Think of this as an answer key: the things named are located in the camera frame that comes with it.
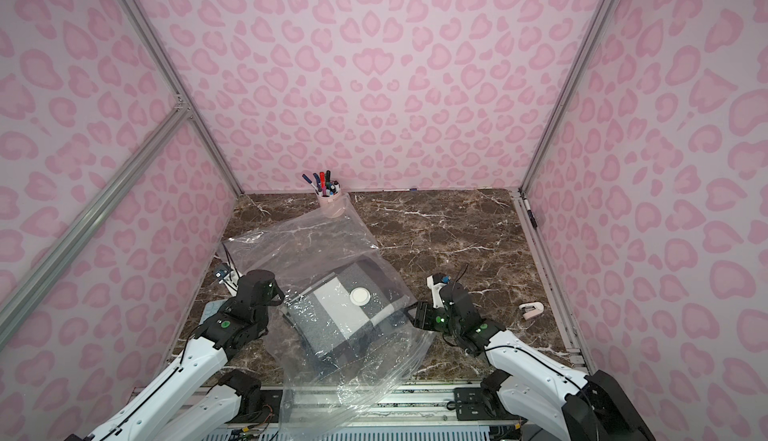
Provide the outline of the grey black checked blanket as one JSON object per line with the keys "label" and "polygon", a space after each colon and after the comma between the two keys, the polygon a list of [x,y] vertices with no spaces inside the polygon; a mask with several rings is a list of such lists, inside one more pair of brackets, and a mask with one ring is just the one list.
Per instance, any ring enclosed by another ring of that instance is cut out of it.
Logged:
{"label": "grey black checked blanket", "polygon": [[316,361],[342,367],[401,331],[410,299],[381,262],[359,256],[312,282],[281,311]]}

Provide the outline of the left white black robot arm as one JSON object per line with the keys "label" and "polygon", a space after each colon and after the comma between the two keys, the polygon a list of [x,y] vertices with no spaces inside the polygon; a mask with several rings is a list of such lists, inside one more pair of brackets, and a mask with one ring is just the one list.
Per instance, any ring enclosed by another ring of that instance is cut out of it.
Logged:
{"label": "left white black robot arm", "polygon": [[274,273],[252,270],[243,275],[236,295],[196,328],[181,354],[85,438],[154,440],[197,388],[250,342],[268,333],[268,309],[284,298]]}

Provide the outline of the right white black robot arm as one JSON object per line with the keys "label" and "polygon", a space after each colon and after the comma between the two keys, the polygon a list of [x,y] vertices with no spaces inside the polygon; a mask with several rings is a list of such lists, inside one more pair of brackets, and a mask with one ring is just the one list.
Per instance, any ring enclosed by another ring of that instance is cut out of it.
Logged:
{"label": "right white black robot arm", "polygon": [[497,405],[558,440],[652,440],[654,435],[619,383],[586,374],[533,349],[502,324],[480,315],[459,282],[442,285],[440,303],[405,309],[414,327],[453,339],[494,368],[485,380]]}

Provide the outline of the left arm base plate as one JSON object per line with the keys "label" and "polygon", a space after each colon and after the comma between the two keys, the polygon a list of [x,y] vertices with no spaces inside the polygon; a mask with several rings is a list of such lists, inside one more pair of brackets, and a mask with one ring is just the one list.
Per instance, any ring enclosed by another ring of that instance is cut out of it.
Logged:
{"label": "left arm base plate", "polygon": [[246,399],[246,406],[240,410],[236,423],[278,423],[285,394],[282,388],[261,389],[258,398],[251,396]]}

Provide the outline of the clear plastic vacuum bag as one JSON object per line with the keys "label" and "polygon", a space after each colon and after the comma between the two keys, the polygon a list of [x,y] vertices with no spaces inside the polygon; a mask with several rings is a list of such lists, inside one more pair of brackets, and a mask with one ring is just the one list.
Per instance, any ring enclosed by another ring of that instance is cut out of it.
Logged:
{"label": "clear plastic vacuum bag", "polygon": [[283,371],[279,439],[318,440],[366,413],[421,366],[433,335],[415,298],[343,194],[307,214],[224,241],[240,274],[274,273],[266,351]]}

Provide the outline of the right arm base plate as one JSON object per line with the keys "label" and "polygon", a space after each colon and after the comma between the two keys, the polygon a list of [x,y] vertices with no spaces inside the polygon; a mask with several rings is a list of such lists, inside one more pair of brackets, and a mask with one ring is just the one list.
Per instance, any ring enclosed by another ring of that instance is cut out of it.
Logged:
{"label": "right arm base plate", "polygon": [[453,390],[454,411],[459,421],[510,420],[496,392],[483,387],[458,387]]}

